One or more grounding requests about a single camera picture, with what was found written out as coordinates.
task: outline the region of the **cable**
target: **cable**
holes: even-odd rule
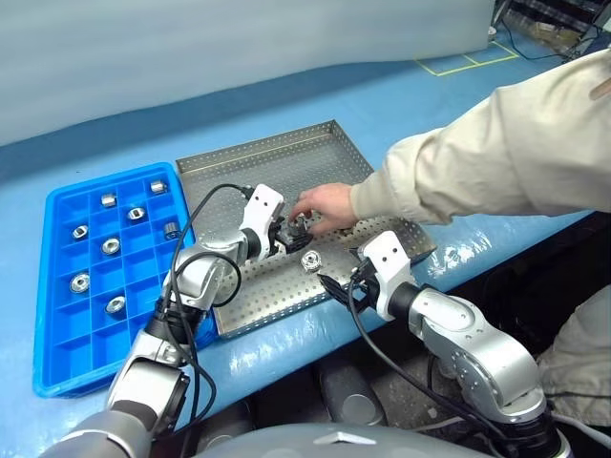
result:
[[[571,427],[576,427],[583,434],[588,436],[590,439],[598,442],[602,446],[611,449],[611,437],[606,434],[596,431],[592,427],[583,424],[582,422],[575,420],[574,418],[567,417],[565,415],[560,415],[559,413],[552,412],[552,417],[554,420],[560,423],[564,423],[566,425],[570,425]]]
[[[354,320],[354,323],[356,324],[356,327],[359,330],[359,333],[361,334],[361,337],[363,338],[365,343],[369,346],[369,348],[371,348],[371,350],[373,350],[373,352],[384,363],[386,363],[386,365],[388,365],[392,370],[394,370],[397,374],[399,374],[410,385],[412,385],[413,387],[415,387],[418,390],[422,391],[424,394],[426,394],[431,399],[436,401],[440,406],[445,407],[450,412],[455,413],[459,417],[461,417],[464,420],[470,422],[471,424],[477,426],[478,428],[484,429],[484,430],[488,430],[489,432],[493,433],[493,435],[495,436],[495,438],[498,441],[503,442],[503,443],[508,442],[507,436],[498,427],[493,425],[490,422],[490,420],[485,418],[483,415],[481,415],[480,413],[475,412],[473,410],[470,410],[469,408],[467,408],[465,406],[461,406],[461,405],[453,402],[452,400],[450,400],[450,399],[448,399],[448,398],[446,398],[446,397],[444,397],[444,396],[442,396],[442,395],[440,395],[440,394],[438,394],[438,393],[428,389],[420,381],[418,381],[416,378],[414,378],[410,373],[408,373],[405,370],[403,370],[402,367],[400,367],[391,358],[389,358],[386,355],[386,353],[384,353],[373,342],[373,340],[369,336],[367,330],[363,327],[363,324],[361,323],[361,320],[360,320],[360,318],[358,316],[358,313],[356,311],[356,307],[354,305],[354,298],[352,296],[353,289],[354,289],[354,278],[350,279],[350,283],[348,284],[348,308],[350,310],[350,314],[352,315],[352,319]]]
[[[467,432],[461,434],[460,436],[458,436],[456,439],[454,439],[453,442],[455,444],[461,445],[466,440],[471,439],[472,437],[475,437],[478,433],[479,433],[479,431],[474,431],[474,430],[467,431]]]
[[[417,427],[412,429],[414,432],[424,432],[424,431],[434,431],[436,429],[440,429],[442,427],[448,427],[449,425],[455,425],[456,423],[462,423],[465,420],[460,417],[452,417],[448,420],[444,420],[443,422],[435,423],[433,425],[424,425],[423,427]]]
[[[178,276],[182,274],[182,272],[184,272],[184,270],[186,269],[186,267],[191,264],[191,262],[195,261],[195,260],[199,260],[201,258],[205,258],[205,257],[211,257],[211,258],[217,258],[217,259],[221,259],[221,260],[225,260],[226,262],[228,262],[232,268],[234,269],[234,271],[236,272],[237,275],[237,284],[236,284],[236,288],[234,289],[233,293],[223,302],[218,303],[218,304],[213,304],[216,306],[224,306],[228,303],[230,303],[238,294],[238,291],[240,290],[240,287],[242,285],[242,273],[240,271],[240,267],[230,258],[228,258],[225,255],[222,255],[220,253],[214,253],[214,252],[203,252],[203,253],[198,253],[196,255],[193,255],[191,257],[189,257],[187,260],[185,260],[185,262],[183,262],[179,269],[177,270],[176,268],[176,263],[177,263],[177,259],[178,259],[178,255],[179,255],[179,251],[180,248],[184,242],[184,239],[186,237],[186,234],[188,233],[189,229],[193,227],[193,221],[195,220],[195,218],[199,215],[199,213],[201,212],[201,209],[206,205],[206,203],[208,202],[208,200],[220,189],[222,188],[233,188],[236,189],[238,191],[240,191],[242,194],[244,194],[246,197],[250,197],[252,196],[252,188],[249,187],[242,187],[242,186],[238,186],[235,184],[231,184],[231,183],[224,183],[224,184],[220,184],[215,186],[212,190],[210,190],[208,192],[208,194],[201,200],[201,202],[199,203],[199,205],[196,207],[196,209],[193,211],[193,213],[191,214],[191,216],[189,217],[187,223],[185,224],[184,228],[182,229],[182,231],[180,232],[180,236],[177,240],[177,245],[176,248],[174,250],[174,254],[172,257],[172,263],[170,266],[170,286],[167,288],[166,290],[166,294],[163,297],[163,303],[162,303],[162,307],[163,310],[168,310],[168,304],[171,298],[171,294],[174,291],[175,292],[175,299],[176,299],[176,306],[177,306],[177,310],[179,312],[180,315],[180,322],[182,324],[182,327],[184,329],[186,338],[187,338],[187,344],[189,347],[189,353],[187,353],[186,350],[184,350],[184,348],[178,343],[178,340],[176,339],[176,337],[174,336],[172,329],[170,328],[169,324],[166,322],[165,323],[165,330],[166,333],[168,335],[168,338],[170,340],[170,343],[172,344],[173,347],[175,347],[178,352],[180,353],[180,356],[187,362],[189,363],[191,366],[193,366],[194,371],[196,372],[196,380],[195,380],[195,386],[194,386],[194,398],[193,398],[193,403],[191,406],[191,415],[190,415],[190,420],[187,423],[187,425],[185,425],[184,427],[181,427],[180,429],[174,431],[174,433],[171,435],[171,437],[176,437],[178,434],[181,434],[183,431],[187,430],[187,435],[185,436],[185,440],[183,442],[183,447],[180,453],[180,456],[184,456],[184,454],[186,453],[187,449],[188,449],[188,443],[190,441],[191,438],[191,427],[193,425],[195,425],[196,423],[198,423],[201,419],[203,419],[203,417],[205,417],[205,415],[210,411],[210,409],[212,408],[212,405],[214,404],[215,400],[216,400],[216,396],[217,396],[217,387],[216,384],[214,382],[214,379],[210,376],[210,374],[208,374],[208,372],[201,367],[200,363],[199,363],[199,359],[198,359],[198,353],[197,353],[197,349],[196,349],[196,345],[195,345],[195,339],[193,336],[193,332],[191,331],[191,327],[186,319],[184,310],[183,310],[183,305],[182,305],[182,300],[179,294],[179,286],[178,286]],[[202,377],[210,386],[210,398],[208,400],[208,403],[206,404],[206,406],[203,408],[203,410],[200,412],[200,414],[197,414],[197,407],[200,401],[200,377]]]
[[[565,57],[562,54],[558,54],[558,53],[554,53],[554,54],[547,54],[547,55],[540,55],[537,57],[530,57],[526,54],[524,54],[522,51],[520,51],[517,46],[516,43],[514,42],[514,36],[512,35],[512,31],[509,29],[509,27],[507,27],[507,24],[505,24],[505,19],[501,19],[500,23],[503,25],[503,27],[505,28],[505,30],[507,31],[507,33],[509,34],[509,41],[512,44],[512,48],[514,49],[515,52],[517,52],[519,55],[521,55],[522,57],[524,57],[526,60],[539,60],[539,59],[547,59],[549,57]]]
[[[606,394],[585,394],[577,393],[575,391],[562,391],[561,393],[544,393],[547,398],[591,398],[591,399],[606,399],[611,400],[611,396]]]
[[[432,353],[429,353],[429,360],[427,361],[427,388],[432,391],[432,365],[434,364],[437,357]]]
[[[519,55],[521,55],[522,57],[524,57],[526,60],[539,60],[539,59],[547,59],[548,57],[562,57],[564,59],[572,59],[572,58],[576,58],[577,56],[575,56],[574,51],[578,46],[581,46],[585,43],[591,42],[596,40],[597,38],[600,37],[600,27],[598,27],[595,24],[591,24],[591,27],[594,27],[596,29],[596,36],[593,36],[591,38],[586,38],[585,40],[580,40],[579,42],[577,42],[575,45],[573,45],[572,47],[570,47],[565,54],[559,54],[559,53],[554,53],[554,54],[547,54],[547,55],[540,55],[537,57],[530,57],[526,54],[524,54],[524,52],[520,51],[517,46],[516,43],[514,42],[514,36],[512,35],[512,31],[509,29],[509,27],[507,27],[507,24],[505,24],[505,20],[501,19],[500,23],[503,25],[503,27],[505,28],[505,30],[507,31],[507,33],[509,34],[509,41],[512,45],[512,48],[514,49],[515,52],[517,52]]]

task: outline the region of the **person's arm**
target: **person's arm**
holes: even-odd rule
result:
[[[611,212],[611,96],[589,97],[610,76],[611,51],[603,51],[499,88],[448,127],[396,143],[348,200],[319,192],[314,201],[314,188],[295,209],[318,210],[324,200],[345,213],[348,202],[355,220],[397,215],[420,222]]]

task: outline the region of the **blue table surface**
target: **blue table surface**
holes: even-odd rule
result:
[[[518,43],[530,54],[545,52],[522,40]],[[457,68],[452,59],[425,64],[446,71],[448,66]],[[78,399],[41,399],[32,391],[37,272],[45,197],[50,191],[331,118],[338,120],[377,168],[393,142],[443,126],[495,87],[516,83],[558,63],[557,59],[515,58],[443,76],[434,76],[414,62],[343,65],[119,114],[0,148],[0,208],[5,215],[0,225],[0,289],[4,293],[0,456],[35,456],[100,410],[106,396],[104,389]],[[472,216],[455,219],[449,226],[430,226],[427,230],[438,249],[414,268],[415,276],[448,290],[583,215],[553,219]],[[366,322],[369,327],[381,324],[372,313],[366,315]],[[219,387],[214,410],[356,336],[346,310],[337,302],[324,302],[205,348],[200,360]]]

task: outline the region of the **stainless steel tray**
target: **stainless steel tray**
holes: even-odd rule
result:
[[[334,120],[179,159],[177,164],[190,212],[217,184],[265,183],[284,195],[285,216],[303,190],[328,182],[357,183],[373,171]],[[224,230],[238,227],[243,206],[239,193],[219,192],[195,220],[198,240],[211,240]],[[348,249],[389,229],[397,233],[413,261],[423,259],[435,248],[417,224],[377,218],[359,222],[351,234],[335,232],[319,237],[307,249],[321,254],[321,273],[347,284],[350,270],[356,265]],[[267,260],[249,262],[242,269],[242,290],[236,299],[214,310],[219,334],[233,337],[327,299],[317,276],[306,273],[301,265],[306,250],[288,256],[281,248]],[[234,285],[235,279],[229,277],[224,287]]]

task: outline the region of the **machine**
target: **machine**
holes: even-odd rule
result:
[[[239,229],[229,239],[179,251],[193,219],[222,187],[235,188],[247,199]],[[190,383],[181,368],[191,364],[198,369],[196,374],[207,380],[193,343],[204,314],[235,296],[241,282],[241,264],[273,256],[279,250],[277,242],[292,253],[311,241],[302,221],[283,221],[283,206],[283,196],[263,184],[255,189],[220,185],[208,194],[179,238],[156,312],[138,333],[116,374],[106,409],[76,426],[43,453],[44,458],[144,458],[153,440],[175,431]],[[382,233],[355,255],[360,263],[352,272],[348,290],[330,277],[320,278],[330,295],[348,307],[363,338],[378,356],[386,358],[385,362],[399,375],[440,405],[479,427],[491,439],[495,454],[519,458],[572,456],[569,444],[553,423],[537,365],[520,343],[490,326],[472,303],[426,285],[416,286],[410,260],[394,233]],[[231,272],[235,272],[238,285],[228,294],[222,292],[221,282]],[[354,298],[354,292],[360,299]],[[437,394],[388,360],[360,323],[358,313],[368,306],[387,321],[405,322],[460,383],[466,404]],[[202,418],[205,411],[195,420]],[[476,456],[471,450],[415,433],[345,425],[296,425],[255,431],[204,454],[349,455]]]

